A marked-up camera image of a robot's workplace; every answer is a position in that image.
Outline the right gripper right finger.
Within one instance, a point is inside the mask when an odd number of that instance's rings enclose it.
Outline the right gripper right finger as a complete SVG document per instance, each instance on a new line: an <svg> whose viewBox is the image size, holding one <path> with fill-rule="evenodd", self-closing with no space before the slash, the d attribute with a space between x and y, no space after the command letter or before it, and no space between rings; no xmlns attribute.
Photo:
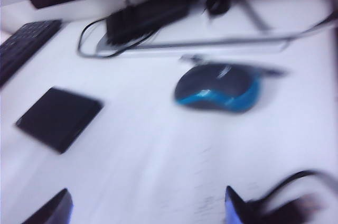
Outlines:
<svg viewBox="0 0 338 224"><path fill-rule="evenodd" d="M252 223L249 207L231 186L226 187L224 204L227 223Z"/></svg>

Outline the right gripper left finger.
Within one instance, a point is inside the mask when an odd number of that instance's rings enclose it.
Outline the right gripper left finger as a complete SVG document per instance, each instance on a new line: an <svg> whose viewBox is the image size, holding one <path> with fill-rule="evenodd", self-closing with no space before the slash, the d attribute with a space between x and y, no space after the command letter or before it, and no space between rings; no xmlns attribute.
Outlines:
<svg viewBox="0 0 338 224"><path fill-rule="evenodd" d="M23 223L70 223L73 210L72 196L67 188L34 212Z"/></svg>

